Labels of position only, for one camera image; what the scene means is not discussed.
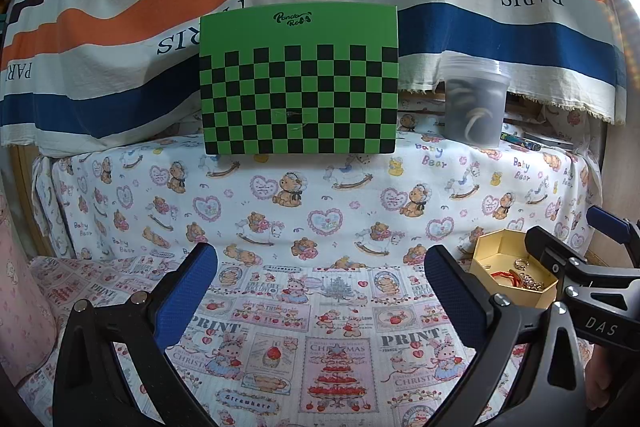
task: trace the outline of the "plastic container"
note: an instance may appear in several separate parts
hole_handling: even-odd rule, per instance
[[[438,77],[445,82],[444,137],[472,146],[497,147],[510,82],[500,63],[444,55]]]

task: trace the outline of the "gold box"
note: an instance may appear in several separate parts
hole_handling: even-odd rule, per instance
[[[501,293],[508,296],[514,304],[546,309],[556,300],[558,279],[537,259],[529,255],[524,245],[525,235],[525,232],[518,230],[498,230],[498,232],[481,235],[476,243],[469,272],[478,277],[491,295]],[[511,284],[511,279],[491,277],[491,274],[497,271],[516,270],[513,265],[516,259],[529,262],[524,273],[532,276],[537,282],[544,283],[544,290],[516,288]]]

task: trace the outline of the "black square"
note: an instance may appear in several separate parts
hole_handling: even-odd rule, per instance
[[[333,44],[318,44],[316,47],[318,60],[334,60]]]
[[[216,127],[216,141],[229,141],[229,127]]]
[[[349,127],[348,123],[334,123],[334,138],[348,138]]]
[[[240,82],[238,80],[231,80],[225,84],[227,96],[237,96],[240,94]]]
[[[225,112],[226,111],[226,98],[214,98],[213,99],[213,111]]]
[[[366,123],[364,126],[365,138],[380,138],[380,124],[379,123]]]
[[[287,123],[302,123],[302,109],[287,109]]]
[[[240,111],[229,111],[226,114],[226,121],[231,125],[242,125],[242,113]]]
[[[255,97],[252,94],[242,94],[240,96],[240,109],[255,109]]]
[[[268,48],[254,48],[254,64],[269,62]]]
[[[209,100],[210,98],[213,98],[213,87],[211,84],[204,84],[203,86],[200,86],[200,98],[202,100]]]
[[[284,79],[284,90],[287,92],[302,91],[302,79],[299,76],[286,76]]]
[[[257,109],[255,111],[255,123],[268,125],[271,123],[271,109]]]
[[[215,68],[211,70],[211,82],[217,84],[226,80],[225,68]]]
[[[284,62],[269,62],[269,76],[284,76]]]
[[[211,69],[211,55],[206,57],[200,57],[200,71],[207,71]]]
[[[396,140],[389,138],[381,139],[380,154],[391,154],[392,152],[396,152]]]
[[[257,78],[254,80],[255,94],[267,94],[270,91],[271,86],[268,78]]]
[[[244,142],[242,140],[232,140],[231,154],[244,154]]]
[[[226,52],[225,53],[225,67],[226,66],[239,66],[240,65],[240,52]]]
[[[252,80],[254,77],[254,65],[245,64],[240,66],[240,80]]]
[[[334,60],[334,75],[349,76],[351,63],[348,60]]]
[[[381,92],[368,92],[367,93],[367,107],[382,107],[382,93]]]
[[[284,92],[272,92],[269,95],[272,109],[284,109],[287,107],[287,94]]]
[[[350,88],[353,92],[366,92],[367,79],[364,76],[352,76]]]
[[[202,114],[202,126],[203,127],[215,127],[216,121],[214,115],[211,112],[204,112]]]
[[[349,107],[351,105],[351,93],[347,91],[334,92],[334,107]]]
[[[367,121],[367,111],[364,107],[351,107],[351,123],[365,123]]]
[[[300,60],[302,49],[300,46],[284,46],[285,60]]]
[[[349,140],[349,152],[364,153],[364,138],[351,138]]]
[[[318,107],[318,93],[316,91],[303,92],[302,107]]]
[[[382,76],[382,62],[367,60],[367,76]]]
[[[333,107],[319,107],[318,108],[318,122],[319,123],[334,123],[334,108]]]
[[[273,153],[273,142],[271,140],[258,140],[258,152],[260,154]]]
[[[271,137],[273,139],[286,138],[287,137],[287,124],[286,123],[274,123],[271,126]]]
[[[334,78],[332,76],[318,76],[318,91],[334,90]]]
[[[398,61],[398,48],[387,48],[382,46],[382,61],[383,62],[397,62]]]
[[[204,152],[210,155],[217,155],[218,142],[204,142]]]
[[[318,61],[303,60],[300,64],[300,74],[302,76],[316,76],[318,74]]]
[[[318,140],[318,152],[328,153],[334,151],[334,139],[333,138],[321,138]]]
[[[396,123],[397,109],[382,109],[380,113],[380,123]]]
[[[398,79],[382,77],[382,92],[398,92]]]
[[[289,148],[290,153],[303,152],[303,143],[300,138],[290,138],[289,140],[287,140],[287,146]]]
[[[257,140],[258,139],[258,128],[255,125],[243,125],[242,126],[242,137],[245,140]]]
[[[305,123],[302,126],[303,138],[318,138],[318,124],[317,123]]]
[[[352,44],[349,48],[349,58],[351,60],[367,60],[367,47]]]

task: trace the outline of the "bolt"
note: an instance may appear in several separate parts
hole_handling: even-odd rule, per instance
[[[494,302],[498,304],[498,306],[508,306],[511,304],[511,301],[507,297],[507,295],[503,295],[501,293],[497,293],[494,295]]]
[[[130,301],[133,302],[133,304],[142,304],[146,301],[146,298],[149,296],[149,294],[145,291],[139,291],[139,292],[135,292],[131,297],[130,297]]]
[[[83,312],[88,304],[89,301],[87,299],[80,299],[79,301],[76,301],[76,304],[74,304],[74,310],[77,312]]]
[[[558,313],[561,315],[564,315],[567,311],[566,306],[560,301],[554,302],[554,306],[558,308]]]

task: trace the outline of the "blue gripper pad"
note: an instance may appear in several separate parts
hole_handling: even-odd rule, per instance
[[[587,223],[620,245],[631,241],[629,224],[619,217],[609,214],[606,210],[602,210],[599,206],[593,205],[587,210]]]
[[[154,340],[162,351],[180,342],[217,270],[216,249],[207,243],[198,243],[176,272],[165,275],[177,274],[178,279],[155,316]]]
[[[481,349],[493,320],[489,292],[474,275],[465,273],[442,245],[427,251],[424,273],[462,343]]]

